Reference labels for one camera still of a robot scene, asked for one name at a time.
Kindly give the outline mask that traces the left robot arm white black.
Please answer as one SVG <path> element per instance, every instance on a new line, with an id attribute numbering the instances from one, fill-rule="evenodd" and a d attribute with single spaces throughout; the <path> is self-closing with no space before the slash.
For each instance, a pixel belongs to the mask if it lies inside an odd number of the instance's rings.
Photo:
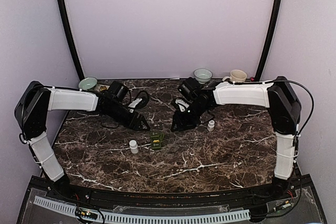
<path id="1" fill-rule="evenodd" d="M 48 139 L 47 122 L 54 111 L 97 112 L 107 116 L 124 128 L 136 132 L 148 132 L 146 118 L 123 102 L 130 89 L 119 81 L 113 81 L 106 90 L 82 90 L 68 87 L 47 86 L 32 81 L 15 106 L 14 117 L 20 129 L 18 138 L 28 145 L 32 157 L 46 178 L 54 183 L 53 191 L 63 201 L 74 197 L 74 189 L 65 181 L 68 176 L 55 155 Z"/>

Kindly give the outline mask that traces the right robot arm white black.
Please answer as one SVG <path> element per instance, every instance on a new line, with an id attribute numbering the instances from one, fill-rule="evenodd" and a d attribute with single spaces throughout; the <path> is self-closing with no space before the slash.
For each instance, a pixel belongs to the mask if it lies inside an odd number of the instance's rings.
<path id="1" fill-rule="evenodd" d="M 298 139 L 305 128 L 300 124 L 302 105 L 292 88 L 294 81 L 284 76 L 263 82 L 221 82 L 200 84 L 189 77 L 178 87 L 188 101 L 188 106 L 177 108 L 173 114 L 171 131 L 186 131 L 201 123 L 204 112 L 228 104 L 256 105 L 268 110 L 276 134 L 276 167 L 274 176 L 279 179 L 268 188 L 273 200 L 280 199 L 288 191 L 284 180 L 291 177 L 293 165 L 298 156 Z"/>

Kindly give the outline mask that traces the green weekly pill organizer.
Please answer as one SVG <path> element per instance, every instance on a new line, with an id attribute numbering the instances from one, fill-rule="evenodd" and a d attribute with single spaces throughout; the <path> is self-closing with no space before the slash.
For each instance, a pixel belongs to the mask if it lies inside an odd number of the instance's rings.
<path id="1" fill-rule="evenodd" d="M 151 149 L 160 150 L 164 142 L 164 133 L 159 131 L 153 131 L 150 133 Z"/>

